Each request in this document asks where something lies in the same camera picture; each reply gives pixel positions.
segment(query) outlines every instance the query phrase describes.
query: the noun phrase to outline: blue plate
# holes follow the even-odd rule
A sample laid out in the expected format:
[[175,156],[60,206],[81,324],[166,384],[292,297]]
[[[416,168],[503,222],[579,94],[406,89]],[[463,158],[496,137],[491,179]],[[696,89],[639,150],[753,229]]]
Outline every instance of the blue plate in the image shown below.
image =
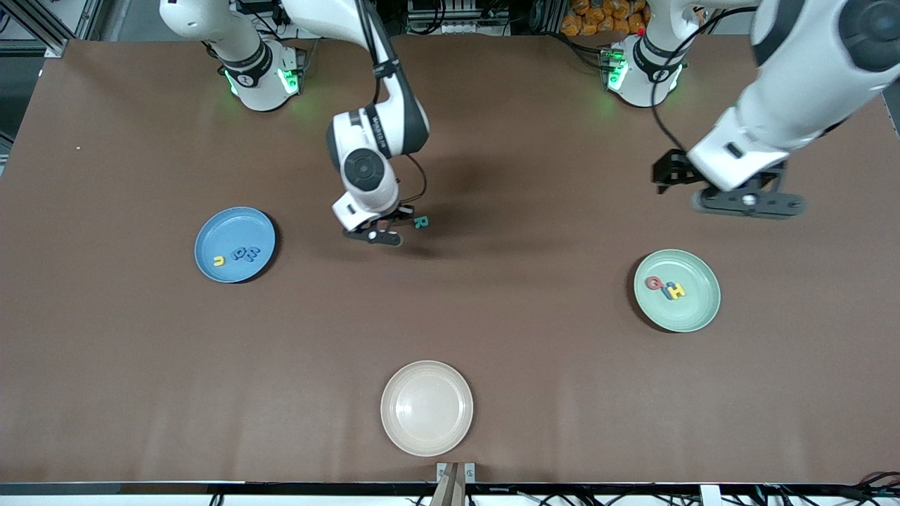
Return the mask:
[[275,226],[252,207],[232,207],[206,222],[193,256],[200,272],[220,283],[240,283],[260,273],[275,253]]

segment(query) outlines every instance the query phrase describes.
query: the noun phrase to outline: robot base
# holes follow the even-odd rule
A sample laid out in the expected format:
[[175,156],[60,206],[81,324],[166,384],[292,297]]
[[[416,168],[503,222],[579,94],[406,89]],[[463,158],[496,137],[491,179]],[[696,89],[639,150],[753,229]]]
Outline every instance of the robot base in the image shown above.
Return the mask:
[[272,67],[259,78],[253,87],[244,87],[231,82],[231,93],[253,111],[265,112],[277,109],[289,98],[300,93],[302,86],[302,65],[306,52],[288,48],[277,41],[265,41],[272,50]]
[[[623,41],[612,44],[612,50],[620,50],[625,55],[623,59],[623,68],[618,72],[613,72],[609,77],[605,77],[604,83],[609,91],[622,97],[631,105],[637,107],[650,107],[653,105],[650,100],[650,94],[653,92],[653,82],[650,78],[634,63],[635,44],[641,38],[637,35],[629,35]],[[656,86],[656,96],[654,102],[661,104],[666,96],[678,85],[678,76],[683,66],[673,72],[665,80],[660,81]],[[610,79],[616,76],[616,82]]]

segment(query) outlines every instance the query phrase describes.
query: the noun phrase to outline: metal frame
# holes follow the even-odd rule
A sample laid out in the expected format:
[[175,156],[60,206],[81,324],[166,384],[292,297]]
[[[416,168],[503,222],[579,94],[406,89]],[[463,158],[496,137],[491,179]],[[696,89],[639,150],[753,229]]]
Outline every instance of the metal frame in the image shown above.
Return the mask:
[[37,0],[0,0],[0,6],[46,48],[44,57],[60,58],[75,34]]

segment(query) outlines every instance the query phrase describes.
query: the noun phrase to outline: white plate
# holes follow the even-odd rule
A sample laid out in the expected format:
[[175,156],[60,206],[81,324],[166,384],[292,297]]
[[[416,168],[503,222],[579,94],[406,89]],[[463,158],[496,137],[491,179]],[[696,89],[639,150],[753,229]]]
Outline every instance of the white plate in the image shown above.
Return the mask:
[[456,369],[433,360],[413,362],[382,394],[382,425],[393,444],[414,456],[452,450],[472,425],[472,391]]

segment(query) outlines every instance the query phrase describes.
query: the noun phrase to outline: green plate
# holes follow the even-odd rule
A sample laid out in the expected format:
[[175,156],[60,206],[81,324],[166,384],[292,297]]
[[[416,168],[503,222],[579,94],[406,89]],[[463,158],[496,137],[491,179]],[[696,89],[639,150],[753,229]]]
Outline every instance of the green plate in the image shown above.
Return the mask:
[[673,332],[703,329],[722,302],[713,269],[679,249],[661,249],[641,262],[634,275],[634,296],[653,323]]

